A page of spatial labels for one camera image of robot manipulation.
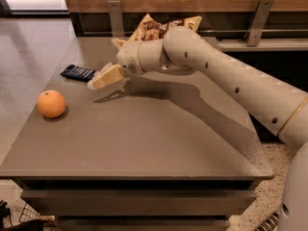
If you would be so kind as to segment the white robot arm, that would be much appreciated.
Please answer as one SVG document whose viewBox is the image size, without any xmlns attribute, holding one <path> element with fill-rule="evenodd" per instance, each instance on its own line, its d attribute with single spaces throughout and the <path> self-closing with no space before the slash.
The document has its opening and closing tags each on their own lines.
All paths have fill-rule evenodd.
<svg viewBox="0 0 308 231">
<path fill-rule="evenodd" d="M 161 39 L 124 44 L 117 63 L 88 82 L 99 90 L 129 75 L 198 70 L 230 95 L 281 141 L 296 150 L 287 175 L 278 231 L 308 230 L 308 93 L 210 45 L 195 31 L 176 26 Z"/>
</svg>

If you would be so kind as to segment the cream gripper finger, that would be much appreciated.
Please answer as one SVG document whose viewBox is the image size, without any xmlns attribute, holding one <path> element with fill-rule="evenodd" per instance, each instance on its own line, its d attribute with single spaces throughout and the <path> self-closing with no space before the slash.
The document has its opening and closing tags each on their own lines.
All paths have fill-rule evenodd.
<svg viewBox="0 0 308 231">
<path fill-rule="evenodd" d="M 126 40 L 120 39 L 120 38 L 113 38 L 112 44 L 116 49 L 120 49 L 124 44 L 126 43 Z"/>
<path fill-rule="evenodd" d="M 106 64 L 88 81 L 90 90 L 100 90 L 124 78 L 124 71 L 119 64 Z"/>
</svg>

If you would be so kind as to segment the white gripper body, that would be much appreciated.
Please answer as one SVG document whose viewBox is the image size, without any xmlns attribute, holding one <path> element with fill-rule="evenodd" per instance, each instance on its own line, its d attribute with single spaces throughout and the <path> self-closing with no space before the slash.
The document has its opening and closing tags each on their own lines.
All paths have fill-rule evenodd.
<svg viewBox="0 0 308 231">
<path fill-rule="evenodd" d="M 122 66 L 126 75 L 142 75 L 139 60 L 139 48 L 141 46 L 140 40 L 130 41 L 124 44 L 118 51 L 116 58 L 118 63 Z"/>
</svg>

